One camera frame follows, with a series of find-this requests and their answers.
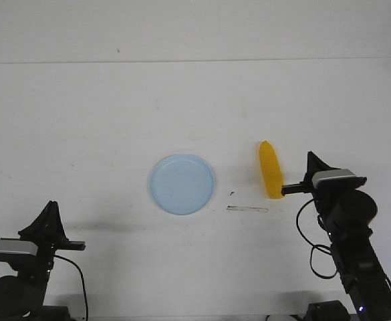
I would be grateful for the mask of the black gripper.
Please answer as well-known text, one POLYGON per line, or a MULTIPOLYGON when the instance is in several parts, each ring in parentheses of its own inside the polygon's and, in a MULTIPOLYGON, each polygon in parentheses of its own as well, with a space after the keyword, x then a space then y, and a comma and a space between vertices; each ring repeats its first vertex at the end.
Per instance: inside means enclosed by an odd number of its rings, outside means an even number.
POLYGON ((69 241, 66 237, 57 201, 49 201, 38 217, 26 228, 18 232, 25 241, 47 242, 39 245, 37 256, 46 271, 54 268, 54 259, 66 261, 74 266, 71 259, 58 255, 57 251, 84 251, 85 241, 69 241))
POLYGON ((313 202, 317 205, 317 189, 309 183, 320 183, 322 181, 331 181, 338 179, 341 169, 331 167, 323 162, 314 152, 307 153, 307 171, 303 181, 296 184, 283 185, 281 195, 291 195, 298 193, 309 193, 313 197, 313 202))

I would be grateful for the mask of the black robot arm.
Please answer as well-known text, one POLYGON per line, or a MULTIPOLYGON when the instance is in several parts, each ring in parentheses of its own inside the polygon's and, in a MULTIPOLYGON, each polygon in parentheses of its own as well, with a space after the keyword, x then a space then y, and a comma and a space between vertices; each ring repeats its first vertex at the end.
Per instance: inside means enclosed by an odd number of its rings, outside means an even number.
POLYGON ((67 306, 44 304, 54 259, 62 259, 78 270, 82 281, 85 319, 88 299, 84 275, 72 260, 57 251, 83 251, 86 243, 67 238, 56 201, 49 201, 38 217, 18 232, 18 238, 0 239, 0 262, 17 274, 0 277, 0 320, 73 320, 67 306))
POLYGON ((311 194, 317 222, 328 235, 328 250, 358 318, 391 320, 391 282, 370 243, 369 224, 378 207, 360 189, 366 181, 348 169, 327 165, 309 151, 303 180, 284 185, 281 193, 311 194))

